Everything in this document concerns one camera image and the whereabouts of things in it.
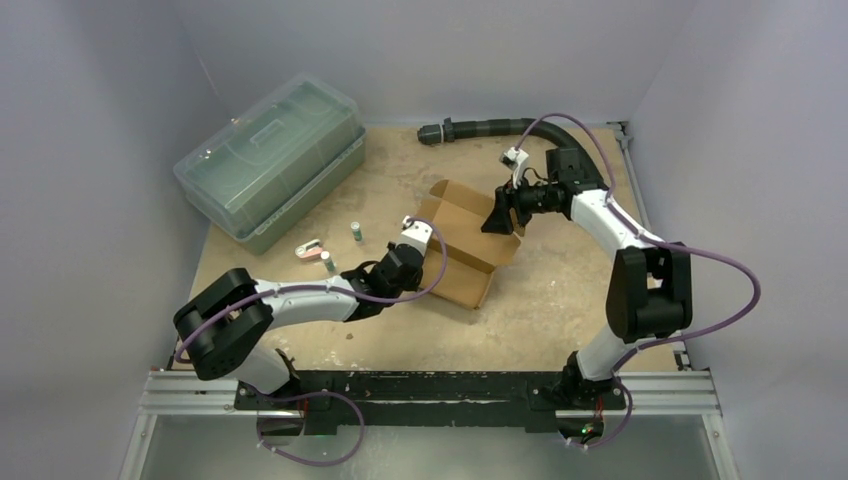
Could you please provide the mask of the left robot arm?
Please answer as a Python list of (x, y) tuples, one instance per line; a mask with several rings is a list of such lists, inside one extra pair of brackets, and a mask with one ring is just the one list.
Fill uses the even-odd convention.
[(284, 354), (262, 346), (262, 336), (284, 326), (374, 317), (419, 288), (425, 255), (421, 246), (393, 243), (378, 261), (303, 283), (261, 281), (232, 268), (174, 315), (185, 346), (180, 353), (199, 379), (236, 378), (272, 408), (287, 408), (298, 395), (294, 368)]

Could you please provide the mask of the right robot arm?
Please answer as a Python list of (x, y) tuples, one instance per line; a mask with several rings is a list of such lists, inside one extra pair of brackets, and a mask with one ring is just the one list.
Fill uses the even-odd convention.
[(605, 303), (607, 324), (590, 344), (573, 352), (550, 400), (587, 407), (613, 388), (618, 362), (636, 347), (664, 339), (692, 321), (691, 259), (684, 252), (654, 246), (631, 231), (633, 219), (609, 196), (592, 159), (575, 148), (546, 153), (546, 176), (530, 183), (528, 154), (506, 150), (500, 161), (510, 179), (495, 191), (484, 233), (520, 233), (535, 214), (561, 213), (588, 232), (612, 260)]

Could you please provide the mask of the small green white vial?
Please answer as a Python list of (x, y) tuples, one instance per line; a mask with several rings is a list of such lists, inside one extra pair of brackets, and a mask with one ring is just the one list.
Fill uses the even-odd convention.
[(336, 263), (331, 253), (328, 251), (322, 251), (320, 254), (321, 262), (323, 263), (325, 269), (329, 273), (334, 273), (337, 271)]

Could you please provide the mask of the pink white small tool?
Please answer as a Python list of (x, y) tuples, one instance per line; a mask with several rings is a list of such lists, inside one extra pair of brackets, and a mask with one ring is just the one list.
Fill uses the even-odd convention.
[(294, 253), (303, 262), (318, 261), (324, 253), (323, 243), (320, 239), (312, 239), (297, 246)]

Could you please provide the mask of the brown cardboard box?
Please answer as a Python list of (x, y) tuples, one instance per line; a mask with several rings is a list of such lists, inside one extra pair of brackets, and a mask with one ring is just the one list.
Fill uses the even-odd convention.
[(429, 190), (417, 216), (429, 220), (447, 247), (447, 267), (441, 272), (442, 251), (437, 238), (428, 243), (423, 264), (423, 287), (468, 309), (480, 308), (497, 268), (510, 264), (520, 237), (481, 231), (494, 207), (494, 198), (458, 181), (443, 179)]

